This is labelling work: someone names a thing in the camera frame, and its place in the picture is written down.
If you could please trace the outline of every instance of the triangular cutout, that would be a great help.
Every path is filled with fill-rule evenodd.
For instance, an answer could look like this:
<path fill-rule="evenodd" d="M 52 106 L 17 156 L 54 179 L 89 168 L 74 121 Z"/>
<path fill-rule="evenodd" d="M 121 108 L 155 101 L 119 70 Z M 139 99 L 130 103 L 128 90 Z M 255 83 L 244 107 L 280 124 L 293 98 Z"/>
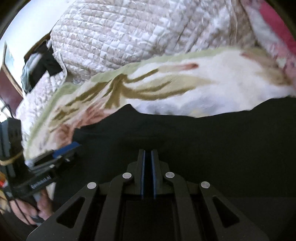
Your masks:
<path fill-rule="evenodd" d="M 80 210 L 85 201 L 84 197 L 78 198 L 66 211 L 64 211 L 58 218 L 57 223 L 64 225 L 68 228 L 73 228 Z"/>
<path fill-rule="evenodd" d="M 228 228 L 236 223 L 239 223 L 239 218 L 230 211 L 219 198 L 213 197 L 213 202 L 224 228 Z"/>

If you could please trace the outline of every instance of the wooden frame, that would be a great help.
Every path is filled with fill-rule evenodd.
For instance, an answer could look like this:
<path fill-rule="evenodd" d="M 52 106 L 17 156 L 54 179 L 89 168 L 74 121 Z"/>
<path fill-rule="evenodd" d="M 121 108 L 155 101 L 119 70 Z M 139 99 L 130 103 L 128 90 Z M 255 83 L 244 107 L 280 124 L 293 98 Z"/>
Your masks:
<path fill-rule="evenodd" d="M 4 73 L 6 74 L 7 78 L 9 79 L 9 81 L 11 82 L 13 87 L 17 90 L 17 92 L 21 95 L 21 97 L 23 97 L 22 88 L 15 81 L 14 77 L 12 76 L 12 74 L 10 73 L 9 69 L 7 68 L 7 66 L 5 64 L 6 50 L 7 50 L 7 44 L 5 42 L 4 43 L 4 52 L 3 52 L 3 60 L 2 60 L 2 67 L 1 68 L 3 69 Z"/>

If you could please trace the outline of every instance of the maroon surface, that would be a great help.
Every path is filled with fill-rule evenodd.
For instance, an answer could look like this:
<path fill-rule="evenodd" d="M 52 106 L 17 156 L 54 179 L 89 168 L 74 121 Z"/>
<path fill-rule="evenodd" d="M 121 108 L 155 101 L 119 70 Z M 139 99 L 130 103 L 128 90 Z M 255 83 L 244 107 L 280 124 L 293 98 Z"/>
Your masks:
<path fill-rule="evenodd" d="M 22 96 L 11 84 L 2 68 L 0 70 L 0 98 L 10 105 L 13 114 L 22 101 Z"/>

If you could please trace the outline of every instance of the human hand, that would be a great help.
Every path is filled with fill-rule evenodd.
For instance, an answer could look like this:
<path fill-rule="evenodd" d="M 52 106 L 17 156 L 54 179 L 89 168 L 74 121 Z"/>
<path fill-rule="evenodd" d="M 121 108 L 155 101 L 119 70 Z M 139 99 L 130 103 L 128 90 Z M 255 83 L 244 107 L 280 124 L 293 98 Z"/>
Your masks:
<path fill-rule="evenodd" d="M 21 211 L 24 213 L 25 217 L 29 221 L 30 224 L 35 225 L 36 223 L 32 220 L 31 217 L 36 217 L 37 215 L 46 220 L 48 219 L 52 214 L 52 202 L 50 198 L 48 197 L 47 191 L 44 189 L 40 192 L 40 199 L 37 202 L 37 208 L 39 209 L 39 212 L 34 208 L 32 205 L 30 205 L 27 202 L 21 201 L 19 199 L 16 199 L 15 201 L 10 201 L 10 206 L 14 214 L 24 223 L 29 224 L 27 220 L 22 215 L 21 211 L 16 205 L 19 205 Z"/>

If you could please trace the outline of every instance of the floral blanket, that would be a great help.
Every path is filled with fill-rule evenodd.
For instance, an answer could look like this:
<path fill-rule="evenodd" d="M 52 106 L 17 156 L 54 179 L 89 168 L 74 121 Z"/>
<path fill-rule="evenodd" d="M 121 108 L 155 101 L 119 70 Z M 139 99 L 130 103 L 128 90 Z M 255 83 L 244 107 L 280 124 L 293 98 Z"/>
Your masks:
<path fill-rule="evenodd" d="M 219 48 L 155 57 L 65 83 L 34 125 L 25 156 L 72 141 L 75 128 L 97 123 L 126 104 L 159 115 L 202 117 L 250 110 L 296 92 L 277 63 L 257 48 Z"/>

